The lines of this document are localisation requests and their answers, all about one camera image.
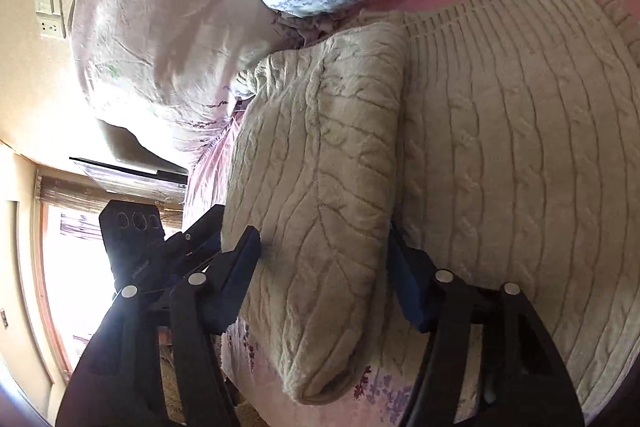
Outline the pale pink floral pillow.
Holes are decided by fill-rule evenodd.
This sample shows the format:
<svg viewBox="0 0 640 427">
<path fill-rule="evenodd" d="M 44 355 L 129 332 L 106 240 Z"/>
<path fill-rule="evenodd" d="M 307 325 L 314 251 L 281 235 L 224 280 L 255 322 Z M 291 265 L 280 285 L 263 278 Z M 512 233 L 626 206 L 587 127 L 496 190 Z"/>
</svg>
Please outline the pale pink floral pillow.
<svg viewBox="0 0 640 427">
<path fill-rule="evenodd" d="M 73 54 L 94 115 L 181 167 L 245 98 L 235 75 L 302 41 L 262 0 L 75 0 Z"/>
</svg>

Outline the dark bedside table top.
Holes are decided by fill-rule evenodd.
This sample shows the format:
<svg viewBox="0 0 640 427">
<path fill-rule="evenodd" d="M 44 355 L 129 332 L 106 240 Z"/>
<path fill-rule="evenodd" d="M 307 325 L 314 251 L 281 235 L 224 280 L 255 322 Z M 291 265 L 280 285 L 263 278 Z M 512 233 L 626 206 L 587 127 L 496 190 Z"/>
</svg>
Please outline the dark bedside table top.
<svg viewBox="0 0 640 427">
<path fill-rule="evenodd" d="M 188 176 L 180 172 L 122 167 L 79 157 L 71 157 L 70 161 L 80 167 L 91 180 L 99 184 L 146 183 L 179 186 L 188 184 Z"/>
</svg>

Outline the bamboo window blind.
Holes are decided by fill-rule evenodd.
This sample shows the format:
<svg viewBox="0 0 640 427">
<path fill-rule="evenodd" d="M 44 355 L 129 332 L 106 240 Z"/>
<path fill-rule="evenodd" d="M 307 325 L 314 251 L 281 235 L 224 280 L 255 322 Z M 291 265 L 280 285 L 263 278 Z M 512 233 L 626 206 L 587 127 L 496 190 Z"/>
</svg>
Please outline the bamboo window blind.
<svg viewBox="0 0 640 427">
<path fill-rule="evenodd" d="M 113 194 L 103 188 L 52 178 L 52 176 L 38 176 L 36 194 L 41 202 L 91 213 L 100 213 L 111 200 L 152 205 L 160 212 L 163 225 L 173 229 L 182 228 L 182 208 L 174 204 L 166 205 L 137 196 Z"/>
</svg>

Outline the white wall socket plate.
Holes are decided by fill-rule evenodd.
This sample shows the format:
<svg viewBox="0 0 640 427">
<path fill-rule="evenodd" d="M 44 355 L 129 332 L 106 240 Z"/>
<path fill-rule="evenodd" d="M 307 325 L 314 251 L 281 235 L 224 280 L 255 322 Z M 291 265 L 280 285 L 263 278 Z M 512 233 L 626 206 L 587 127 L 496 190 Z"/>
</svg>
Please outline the white wall socket plate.
<svg viewBox="0 0 640 427">
<path fill-rule="evenodd" d="M 66 29 L 64 18 L 58 14 L 37 13 L 40 36 L 42 38 L 64 40 Z"/>
</svg>

